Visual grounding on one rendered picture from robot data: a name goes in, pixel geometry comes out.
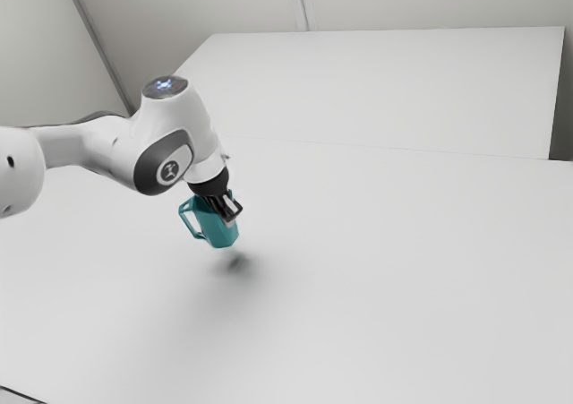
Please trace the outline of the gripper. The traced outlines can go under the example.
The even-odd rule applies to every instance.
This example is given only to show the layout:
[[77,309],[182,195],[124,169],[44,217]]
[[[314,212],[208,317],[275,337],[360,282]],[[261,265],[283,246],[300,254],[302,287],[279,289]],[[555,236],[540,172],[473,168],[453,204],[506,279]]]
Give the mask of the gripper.
[[228,193],[229,172],[222,170],[215,177],[202,183],[188,183],[193,193],[205,198],[225,223],[231,223],[243,211],[243,206]]

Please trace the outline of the teal faceted mug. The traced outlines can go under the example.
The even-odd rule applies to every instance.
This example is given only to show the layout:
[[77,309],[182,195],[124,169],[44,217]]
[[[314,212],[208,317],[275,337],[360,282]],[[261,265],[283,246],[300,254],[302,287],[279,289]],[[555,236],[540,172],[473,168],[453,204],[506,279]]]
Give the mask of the teal faceted mug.
[[183,202],[178,207],[178,215],[193,238],[213,248],[231,247],[239,237],[236,223],[226,223],[199,195]]

